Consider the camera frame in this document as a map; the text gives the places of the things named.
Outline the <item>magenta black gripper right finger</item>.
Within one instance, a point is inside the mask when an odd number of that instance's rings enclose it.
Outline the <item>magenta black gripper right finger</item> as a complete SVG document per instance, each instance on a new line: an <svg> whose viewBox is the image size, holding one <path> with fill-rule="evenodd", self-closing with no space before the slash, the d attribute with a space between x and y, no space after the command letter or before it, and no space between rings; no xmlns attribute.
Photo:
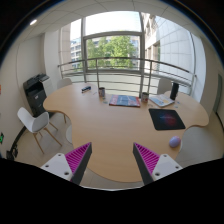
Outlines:
<svg viewBox="0 0 224 224"><path fill-rule="evenodd" d="M133 144L133 154L145 185L182 169L168 154L159 155L138 143Z"/></svg>

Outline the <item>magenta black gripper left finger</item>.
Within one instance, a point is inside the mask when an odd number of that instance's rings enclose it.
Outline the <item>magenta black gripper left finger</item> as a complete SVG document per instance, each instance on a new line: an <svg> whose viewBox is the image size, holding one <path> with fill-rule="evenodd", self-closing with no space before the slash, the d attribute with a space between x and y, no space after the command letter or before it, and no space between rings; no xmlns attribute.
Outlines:
<svg viewBox="0 0 224 224"><path fill-rule="evenodd" d="M86 143L67 154L57 153L41 168L56 176L79 185L90 156L92 154L92 144Z"/></svg>

